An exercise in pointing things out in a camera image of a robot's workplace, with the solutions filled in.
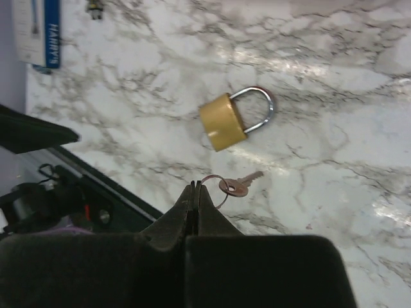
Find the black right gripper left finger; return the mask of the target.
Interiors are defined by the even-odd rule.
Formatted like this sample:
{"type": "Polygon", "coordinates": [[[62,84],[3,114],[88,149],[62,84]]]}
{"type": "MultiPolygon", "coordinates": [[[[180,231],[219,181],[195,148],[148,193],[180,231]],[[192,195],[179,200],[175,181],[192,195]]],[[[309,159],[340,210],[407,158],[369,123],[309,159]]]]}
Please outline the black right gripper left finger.
{"type": "Polygon", "coordinates": [[[1,241],[2,307],[182,307],[196,187],[142,232],[38,232],[1,241]]]}

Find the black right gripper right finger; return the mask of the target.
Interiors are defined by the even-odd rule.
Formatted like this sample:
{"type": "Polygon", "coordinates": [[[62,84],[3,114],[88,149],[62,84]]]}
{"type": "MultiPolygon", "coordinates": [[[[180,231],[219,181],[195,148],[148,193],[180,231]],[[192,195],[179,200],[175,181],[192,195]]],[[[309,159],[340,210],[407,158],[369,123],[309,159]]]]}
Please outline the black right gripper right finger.
{"type": "Polygon", "coordinates": [[[344,262],[318,235],[243,235],[190,185],[196,218],[184,243],[186,307],[355,307],[344,262]]]}

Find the keys with panda keychain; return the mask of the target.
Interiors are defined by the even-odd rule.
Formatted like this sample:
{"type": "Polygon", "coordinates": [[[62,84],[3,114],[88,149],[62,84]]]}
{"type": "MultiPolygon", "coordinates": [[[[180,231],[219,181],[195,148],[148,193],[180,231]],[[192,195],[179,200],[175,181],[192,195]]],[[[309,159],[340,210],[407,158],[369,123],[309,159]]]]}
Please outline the keys with panda keychain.
{"type": "Polygon", "coordinates": [[[101,0],[87,0],[85,10],[91,16],[91,19],[102,19],[103,3],[101,0]]]}

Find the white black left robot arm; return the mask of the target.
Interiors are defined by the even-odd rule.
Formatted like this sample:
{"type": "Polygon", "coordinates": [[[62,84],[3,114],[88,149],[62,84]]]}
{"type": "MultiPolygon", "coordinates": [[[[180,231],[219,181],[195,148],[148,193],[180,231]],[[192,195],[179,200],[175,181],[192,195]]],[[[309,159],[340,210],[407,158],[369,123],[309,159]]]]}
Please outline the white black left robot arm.
{"type": "Polygon", "coordinates": [[[74,226],[71,214],[85,207],[82,177],[49,161],[46,145],[61,136],[62,129],[1,107],[1,147],[16,154],[30,173],[30,182],[16,185],[1,197],[6,226],[1,238],[14,234],[88,234],[74,226]]]}

